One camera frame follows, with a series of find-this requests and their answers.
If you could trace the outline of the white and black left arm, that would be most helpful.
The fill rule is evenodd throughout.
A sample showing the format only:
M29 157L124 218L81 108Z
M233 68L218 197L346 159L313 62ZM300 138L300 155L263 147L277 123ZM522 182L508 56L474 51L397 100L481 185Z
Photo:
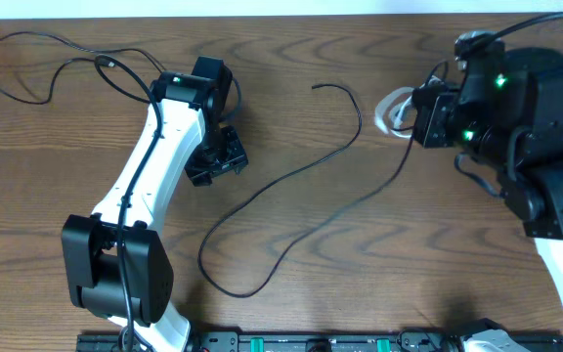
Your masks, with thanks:
M174 272L161 242L165 214L181 175L199 186L248 158L223 110L233 74L201 56L189 74L164 71L151 86L146 125L124 169L88 216L69 216L62 246L70 300L124 328L153 351L183 351L190 322L171 302Z

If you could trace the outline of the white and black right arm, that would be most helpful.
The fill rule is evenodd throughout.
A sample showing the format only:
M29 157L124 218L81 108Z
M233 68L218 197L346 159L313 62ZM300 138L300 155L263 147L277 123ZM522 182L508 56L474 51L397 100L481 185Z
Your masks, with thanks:
M499 40L457 52L460 84L413 90L412 136L424 148L458 146L495 170L495 195L534 239L563 306L563 54Z

